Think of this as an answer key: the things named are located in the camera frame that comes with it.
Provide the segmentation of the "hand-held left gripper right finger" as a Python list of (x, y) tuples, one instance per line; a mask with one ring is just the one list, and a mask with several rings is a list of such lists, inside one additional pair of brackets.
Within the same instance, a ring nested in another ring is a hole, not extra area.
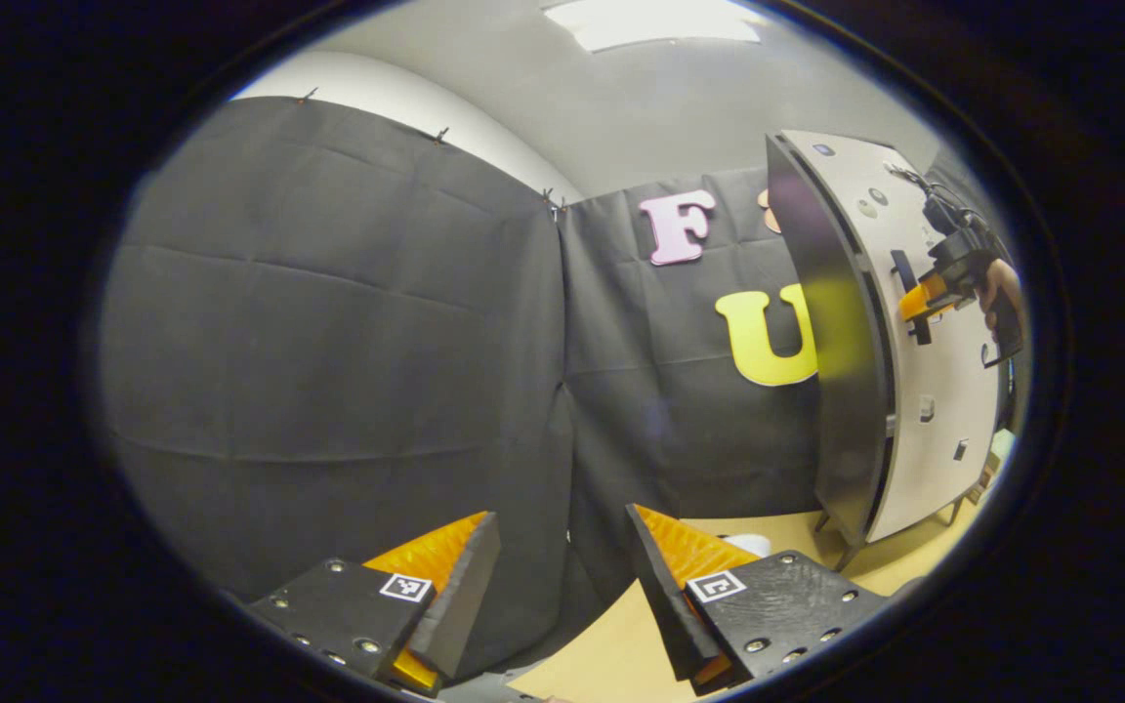
[(886, 604), (793, 549), (759, 557), (639, 504), (626, 517), (670, 672), (700, 697), (793, 668)]

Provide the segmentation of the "black cabinet door handle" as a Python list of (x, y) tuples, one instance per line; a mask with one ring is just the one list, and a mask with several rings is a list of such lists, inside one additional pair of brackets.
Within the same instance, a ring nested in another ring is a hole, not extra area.
[(898, 303), (898, 310), (906, 324), (909, 324), (909, 335), (914, 337), (918, 346), (928, 346), (932, 343), (932, 330), (929, 324), (930, 300), (928, 290), (919, 283), (918, 277), (912, 272), (909, 256), (903, 250), (894, 249), (890, 252), (893, 260), (893, 272), (900, 277), (903, 286), (903, 295)]

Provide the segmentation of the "ceiling light panel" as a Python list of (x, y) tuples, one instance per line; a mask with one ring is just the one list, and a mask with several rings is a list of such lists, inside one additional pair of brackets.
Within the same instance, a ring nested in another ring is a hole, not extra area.
[(763, 22), (734, 0), (565, 0), (543, 13), (590, 53), (659, 40), (758, 44)]

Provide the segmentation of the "light grey cabinet door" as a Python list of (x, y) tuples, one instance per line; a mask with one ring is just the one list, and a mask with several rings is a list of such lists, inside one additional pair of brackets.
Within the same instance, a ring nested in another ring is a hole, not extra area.
[(903, 250), (918, 280), (942, 238), (922, 214), (922, 178), (891, 146), (818, 132), (785, 130), (803, 139), (838, 191), (878, 280), (896, 372), (893, 456), (872, 534), (897, 534), (955, 506), (979, 480), (1004, 396), (999, 369), (982, 368), (990, 352), (978, 304), (929, 317), (933, 341), (918, 346), (901, 319), (903, 286), (892, 250)]

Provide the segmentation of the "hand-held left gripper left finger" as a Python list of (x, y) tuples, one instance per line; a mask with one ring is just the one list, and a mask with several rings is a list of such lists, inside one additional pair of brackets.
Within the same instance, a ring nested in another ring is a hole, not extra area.
[(326, 558), (248, 609), (348, 675), (434, 699), (457, 675), (501, 546), (500, 517), (478, 512), (362, 564)]

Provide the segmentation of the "dark grey cabinet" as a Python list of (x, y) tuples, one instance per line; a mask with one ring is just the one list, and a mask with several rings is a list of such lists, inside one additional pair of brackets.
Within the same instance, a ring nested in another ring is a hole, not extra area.
[(835, 571), (874, 542), (893, 456), (896, 372), (878, 280), (857, 229), (803, 139), (765, 143), (770, 209), (803, 290), (814, 337), (818, 468), (814, 495), (845, 542)]

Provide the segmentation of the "black backdrop cloth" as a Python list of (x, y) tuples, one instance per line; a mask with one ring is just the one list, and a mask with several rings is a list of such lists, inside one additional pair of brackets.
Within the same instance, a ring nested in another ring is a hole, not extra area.
[(628, 504), (687, 525), (822, 510), (767, 138), (566, 204), (378, 114), (231, 100), (146, 177), (112, 249), (108, 448), (254, 636), (338, 672), (249, 604), (494, 512), (500, 558), (442, 686), (536, 654), (638, 582)]

